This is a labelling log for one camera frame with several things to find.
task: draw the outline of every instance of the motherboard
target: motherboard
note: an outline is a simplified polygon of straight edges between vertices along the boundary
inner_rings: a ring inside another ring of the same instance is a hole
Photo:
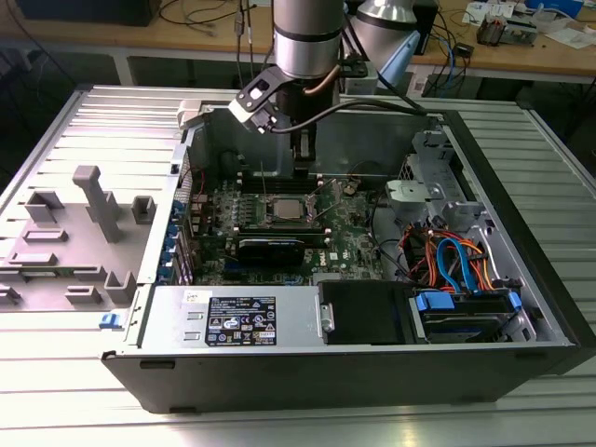
[[[196,285],[381,279],[370,193],[340,178],[223,181],[193,197]]]

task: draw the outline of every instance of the wire bundle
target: wire bundle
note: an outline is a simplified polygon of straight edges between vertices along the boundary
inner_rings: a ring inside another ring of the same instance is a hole
[[[478,255],[477,259],[468,260],[465,258],[464,262],[469,263],[472,270],[478,280],[478,286],[480,291],[493,291],[493,282],[491,281],[488,274],[488,257],[490,253],[485,253],[480,247],[476,246],[470,239],[460,237],[456,233],[441,230],[441,229],[416,229],[410,226],[404,233],[403,238],[400,241],[400,247],[403,249],[406,241],[409,237],[423,237],[425,239],[425,256],[418,261],[408,272],[407,278],[412,281],[425,284],[429,288],[439,288],[442,291],[456,292],[457,290],[453,285],[449,283],[446,277],[441,279],[440,272],[437,266],[437,254],[438,254],[438,242],[443,241],[445,238],[454,239],[461,246],[465,247],[468,252],[471,251],[472,256]],[[449,245],[446,247],[447,250],[455,250],[455,245]],[[462,259],[456,257],[450,268],[450,272],[454,271],[458,263],[461,263]],[[426,272],[423,275],[419,275],[420,271],[426,267]]]
[[[467,59],[462,56],[461,58],[462,58],[462,61],[464,62],[464,68],[462,68],[459,71],[459,73],[457,73],[457,74],[454,73],[455,58],[456,58],[456,55],[454,54],[454,47],[457,44],[457,39],[455,37],[455,34],[447,28],[447,21],[441,14],[441,11],[438,11],[437,14],[438,14],[440,20],[442,21],[443,26],[434,24],[433,32],[430,34],[430,37],[438,40],[440,43],[442,43],[446,47],[446,51],[443,50],[441,47],[441,51],[443,51],[443,54],[445,55],[446,60],[445,60],[445,63],[443,64],[443,66],[441,67],[440,72],[437,75],[437,77],[435,78],[435,80],[433,82],[431,82],[428,86],[428,89],[425,92],[423,92],[423,94],[422,94],[423,97],[428,96],[428,94],[430,93],[430,91],[432,89],[435,90],[435,93],[438,93],[440,91],[440,97],[443,97],[445,92],[452,88],[457,88],[457,94],[459,94],[459,91],[460,91],[461,87],[464,85],[464,81],[466,80],[467,68],[469,67],[469,64],[470,64],[469,58]],[[444,73],[447,66],[450,67],[447,80],[445,80],[439,84],[440,77]],[[459,82],[455,83],[454,81],[458,78],[460,79]]]

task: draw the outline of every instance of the warning label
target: warning label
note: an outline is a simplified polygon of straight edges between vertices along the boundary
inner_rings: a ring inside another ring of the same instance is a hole
[[[276,298],[212,297],[207,316],[209,346],[275,345]]]

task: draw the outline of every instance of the power cable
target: power cable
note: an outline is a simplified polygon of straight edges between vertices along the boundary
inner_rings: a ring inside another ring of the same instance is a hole
[[[322,111],[321,113],[307,119],[306,121],[296,125],[291,126],[284,129],[278,129],[274,127],[269,127],[268,130],[271,133],[292,133],[296,130],[304,129],[311,124],[314,124],[326,116],[329,116],[339,110],[344,109],[353,109],[353,108],[360,108],[360,106],[370,106],[370,107],[378,107],[381,109],[390,110],[392,112],[400,112],[407,115],[418,115],[418,116],[426,116],[427,112],[424,110],[413,109],[410,107],[403,107],[401,105],[397,105],[391,102],[380,101],[380,100],[352,100],[347,102],[340,102],[339,104],[335,104],[334,106],[330,107],[327,110]]]

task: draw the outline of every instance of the metal slotted surface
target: metal slotted surface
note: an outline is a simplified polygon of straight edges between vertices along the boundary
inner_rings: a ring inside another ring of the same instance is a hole
[[[110,184],[124,186],[115,190],[125,197],[130,183],[122,177],[158,177],[167,167],[167,160],[158,159],[158,155],[168,150],[160,146],[163,141],[172,141],[172,148],[176,142],[175,111],[180,100],[209,95],[218,99],[223,96],[221,92],[190,89],[95,88],[78,104],[79,113],[68,117],[70,125],[56,135],[56,142],[62,143],[52,149],[52,154],[58,151],[63,158],[44,161],[42,176],[68,174],[81,154],[111,157],[102,159],[100,166],[106,177],[113,176]],[[592,224],[596,206],[589,190],[582,186],[585,179],[579,180],[572,170],[582,175],[574,160],[568,159],[566,150],[513,103],[426,100],[423,104],[462,112],[592,329],[596,329],[592,292],[596,279],[591,273],[596,256],[589,249],[596,245]],[[118,139],[152,140],[151,149],[132,149],[142,145],[134,143],[125,155],[106,154],[117,151],[113,145],[102,146],[101,151],[79,149],[77,158],[72,156],[75,152],[64,152],[80,147],[80,141],[67,139],[105,138],[101,137],[105,128],[112,132],[115,145],[121,142]],[[560,153],[565,156],[564,162]],[[151,155],[151,160],[142,154]],[[97,360],[104,347],[113,347],[123,336],[122,332],[100,332],[97,325],[101,315],[0,314],[0,445],[34,445],[36,441],[43,442],[39,445],[104,445],[107,440],[131,445],[151,440],[151,445],[193,447],[460,447],[593,445],[596,440],[596,360],[565,376],[530,381],[492,404],[150,414]]]

